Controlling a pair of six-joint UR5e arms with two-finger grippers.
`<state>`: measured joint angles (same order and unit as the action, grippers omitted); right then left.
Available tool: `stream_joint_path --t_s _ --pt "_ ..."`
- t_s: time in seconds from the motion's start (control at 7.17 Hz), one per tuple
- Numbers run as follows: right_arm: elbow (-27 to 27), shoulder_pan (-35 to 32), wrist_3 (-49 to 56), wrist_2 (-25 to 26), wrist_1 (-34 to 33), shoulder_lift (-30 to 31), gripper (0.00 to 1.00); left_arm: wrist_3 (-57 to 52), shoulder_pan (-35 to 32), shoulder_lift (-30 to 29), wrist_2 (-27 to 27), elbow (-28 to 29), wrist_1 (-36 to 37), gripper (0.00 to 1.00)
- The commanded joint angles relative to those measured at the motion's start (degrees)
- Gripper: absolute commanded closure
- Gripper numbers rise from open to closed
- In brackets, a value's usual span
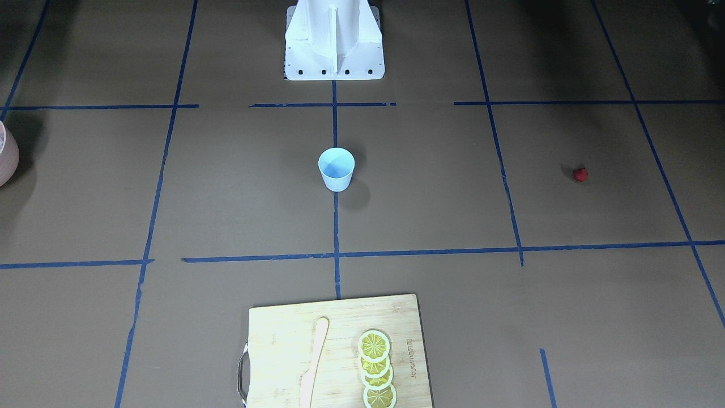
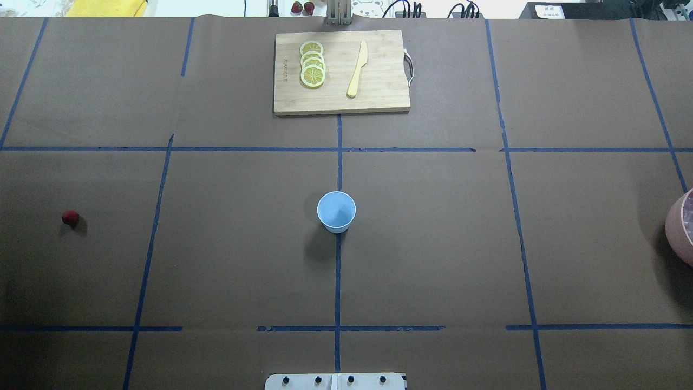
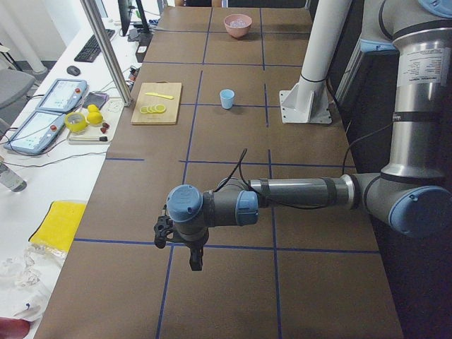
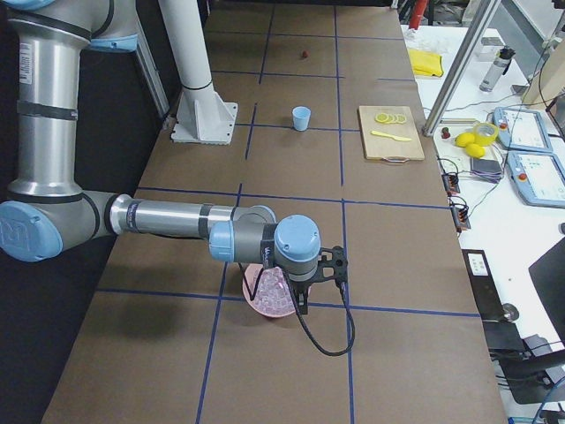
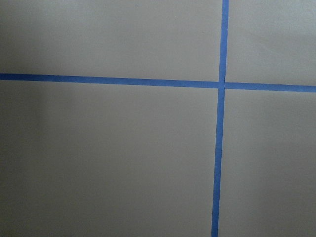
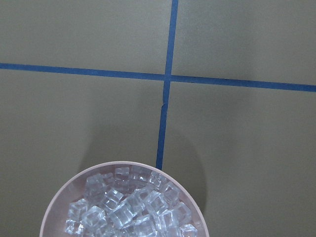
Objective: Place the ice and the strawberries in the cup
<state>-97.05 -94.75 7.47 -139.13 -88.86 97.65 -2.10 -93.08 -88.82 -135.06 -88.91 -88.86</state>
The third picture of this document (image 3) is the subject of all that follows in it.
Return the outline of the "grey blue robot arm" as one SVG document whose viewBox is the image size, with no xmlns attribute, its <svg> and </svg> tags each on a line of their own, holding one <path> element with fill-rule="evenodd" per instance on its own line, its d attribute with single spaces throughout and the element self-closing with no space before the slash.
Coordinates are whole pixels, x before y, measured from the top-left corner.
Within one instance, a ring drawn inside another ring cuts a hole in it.
<svg viewBox="0 0 452 339">
<path fill-rule="evenodd" d="M 409 237 L 449 227 L 451 193 L 442 186 L 436 152 L 441 103 L 451 81 L 451 2 L 366 1 L 361 42 L 363 52 L 399 53 L 389 163 L 378 173 L 338 178 L 228 177 L 205 192 L 177 186 L 154 227 L 156 247 L 185 244 L 191 269 L 198 271 L 210 228 L 255 224 L 259 209 L 274 205 L 363 208 Z"/>
</svg>

